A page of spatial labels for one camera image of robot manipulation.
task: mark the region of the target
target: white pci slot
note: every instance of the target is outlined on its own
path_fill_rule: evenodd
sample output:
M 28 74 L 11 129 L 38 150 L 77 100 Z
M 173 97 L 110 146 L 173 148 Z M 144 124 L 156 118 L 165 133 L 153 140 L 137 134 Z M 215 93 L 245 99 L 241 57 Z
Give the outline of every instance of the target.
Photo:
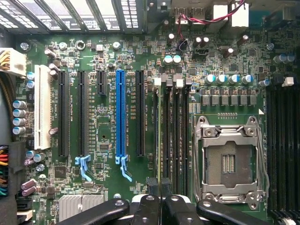
M 34 85 L 34 149 L 44 150 L 51 146 L 51 77 L 50 69 L 35 65 Z

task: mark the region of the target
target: blue pcie slot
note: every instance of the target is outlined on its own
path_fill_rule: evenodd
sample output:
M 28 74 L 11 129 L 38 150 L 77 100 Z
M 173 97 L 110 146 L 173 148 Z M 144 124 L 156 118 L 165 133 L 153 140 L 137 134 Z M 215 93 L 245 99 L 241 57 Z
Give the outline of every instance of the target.
M 126 154 L 126 76 L 124 70 L 116 72 L 116 164 L 121 164 L 123 177 L 132 181 L 126 174 L 128 155 Z

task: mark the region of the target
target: motherboard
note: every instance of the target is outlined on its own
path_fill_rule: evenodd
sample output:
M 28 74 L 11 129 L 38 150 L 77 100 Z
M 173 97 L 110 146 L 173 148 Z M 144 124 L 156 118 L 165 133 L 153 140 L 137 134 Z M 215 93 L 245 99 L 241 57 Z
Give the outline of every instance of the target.
M 214 199 L 272 222 L 266 86 L 295 69 L 289 53 L 300 33 L 183 35 L 162 28 L 18 40 L 27 76 L 16 80 L 16 99 L 26 107 L 14 133 L 26 142 L 29 181 L 19 198 L 33 200 L 36 224 L 112 198 L 131 202 L 151 178 L 167 178 L 193 203 Z

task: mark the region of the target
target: green circuit board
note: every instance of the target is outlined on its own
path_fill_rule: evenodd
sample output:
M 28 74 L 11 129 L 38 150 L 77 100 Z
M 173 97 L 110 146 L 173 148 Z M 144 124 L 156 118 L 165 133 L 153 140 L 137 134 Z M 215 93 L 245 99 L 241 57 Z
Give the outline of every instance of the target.
M 186 38 L 192 40 L 196 36 L 204 36 L 197 32 L 185 34 Z M 29 196 L 34 200 L 34 221 L 38 225 L 48 225 L 59 221 L 59 199 L 64 195 L 103 195 L 104 201 L 113 198 L 116 194 L 131 201 L 133 196 L 147 193 L 146 180 L 148 177 L 165 177 L 164 161 L 160 159 L 163 155 L 163 139 L 165 127 L 165 81 L 164 79 L 186 79 L 191 78 L 192 85 L 187 95 L 187 170 L 186 173 L 179 171 L 177 177 L 169 175 L 173 181 L 176 180 L 178 187 L 174 185 L 174 194 L 187 195 L 192 202 L 195 202 L 193 191 L 193 126 L 200 116 L 205 116 L 213 125 L 243 125 L 250 116 L 258 119 L 262 129 L 263 140 L 266 138 L 265 124 L 265 91 L 259 87 L 258 82 L 270 77 L 272 70 L 284 71 L 286 66 L 275 64 L 273 57 L 277 53 L 289 52 L 293 49 L 294 42 L 289 45 L 282 45 L 276 52 L 268 51 L 266 45 L 273 42 L 281 46 L 284 32 L 265 33 L 260 30 L 249 32 L 249 41 L 237 46 L 237 40 L 220 39 L 218 35 L 208 34 L 210 42 L 206 46 L 209 53 L 204 58 L 194 58 L 190 51 L 177 51 L 177 41 L 172 45 L 166 44 L 167 33 L 159 30 L 152 35 L 56 35 L 56 36 L 28 36 L 19 39 L 18 43 L 28 42 L 31 49 L 26 52 L 27 71 L 34 72 L 35 65 L 48 65 L 50 60 L 44 54 L 46 48 L 51 49 L 58 55 L 61 61 L 61 70 L 68 74 L 70 83 L 69 104 L 69 143 L 70 154 L 67 157 L 60 157 L 58 152 L 58 138 L 53 135 L 51 148 L 44 150 L 46 154 L 45 170 L 37 172 L 35 166 L 27 167 L 27 178 L 37 181 L 36 192 Z M 83 41 L 86 47 L 78 51 L 76 42 Z M 66 50 L 59 49 L 59 43 L 67 44 Z M 113 49 L 113 43 L 119 42 L 121 47 Z M 102 46 L 101 51 L 95 51 L 97 45 Z M 224 58 L 223 53 L 218 50 L 221 45 L 232 46 L 235 51 L 229 58 Z M 180 55 L 181 62 L 178 65 L 164 65 L 166 55 Z M 103 70 L 107 74 L 107 96 L 97 94 L 97 70 Z M 128 154 L 127 175 L 132 182 L 122 176 L 120 165 L 115 163 L 116 156 L 116 70 L 124 70 L 126 73 L 126 153 Z M 136 154 L 136 85 L 135 72 L 144 71 L 145 77 L 145 152 L 144 156 Z M 88 163 L 86 174 L 91 178 L 93 185 L 84 186 L 85 179 L 82 178 L 80 168 L 75 164 L 75 157 L 78 156 L 79 130 L 78 117 L 78 77 L 77 72 L 84 71 L 88 75 L 88 154 L 91 161 Z M 226 75 L 230 77 L 239 74 L 241 77 L 252 75 L 253 81 L 244 85 L 238 82 L 235 85 L 229 83 L 208 85 L 205 77 L 209 74 L 215 76 Z M 154 79 L 162 78 L 162 85 L 155 86 Z M 18 137 L 25 140 L 27 148 L 33 148 L 30 143 L 33 141 L 34 133 L 34 100 L 33 92 L 26 87 L 27 79 L 17 79 L 17 99 L 27 102 L 26 128 L 27 132 Z M 58 92 L 59 83 L 51 80 L 51 127 L 58 127 Z M 241 105 L 222 105 L 220 102 L 207 105 L 203 96 L 255 96 L 255 103 Z M 168 113 L 171 117 L 170 123 L 180 126 L 183 120 L 181 116 L 173 117 L 173 101 Z M 252 167 L 255 167 L 255 159 L 251 159 Z M 199 160 L 199 168 L 202 171 L 202 160 Z M 48 187 L 55 187 L 55 194 L 49 198 Z M 260 203 L 256 210 L 250 210 L 247 204 L 230 204 L 231 206 L 249 213 L 262 220 L 267 220 L 266 201 Z

